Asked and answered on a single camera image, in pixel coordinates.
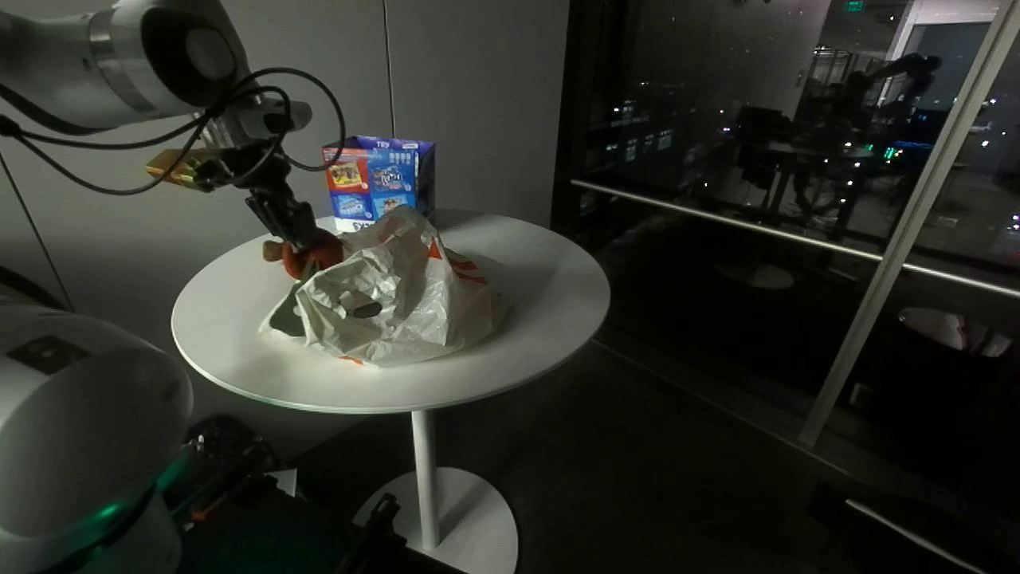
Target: plastic bag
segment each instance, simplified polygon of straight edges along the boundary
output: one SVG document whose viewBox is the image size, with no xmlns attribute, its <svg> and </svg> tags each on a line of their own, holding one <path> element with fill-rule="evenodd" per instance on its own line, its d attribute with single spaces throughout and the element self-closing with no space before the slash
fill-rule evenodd
<svg viewBox="0 0 1020 574">
<path fill-rule="evenodd" d="M 350 255 L 293 295 L 305 344 L 346 362 L 416 365 L 486 338 L 508 315 L 474 262 L 448 253 L 409 209 L 345 244 Z"/>
</svg>

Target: cardboard box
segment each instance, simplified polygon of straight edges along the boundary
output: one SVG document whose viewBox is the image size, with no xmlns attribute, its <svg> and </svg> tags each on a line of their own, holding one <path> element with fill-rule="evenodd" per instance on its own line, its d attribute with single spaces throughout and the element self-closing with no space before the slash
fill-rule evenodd
<svg viewBox="0 0 1020 574">
<path fill-rule="evenodd" d="M 338 232 L 358 232 L 387 210 L 409 204 L 431 214 L 434 196 L 434 144 L 346 137 L 338 163 L 324 169 L 329 209 Z"/>
</svg>

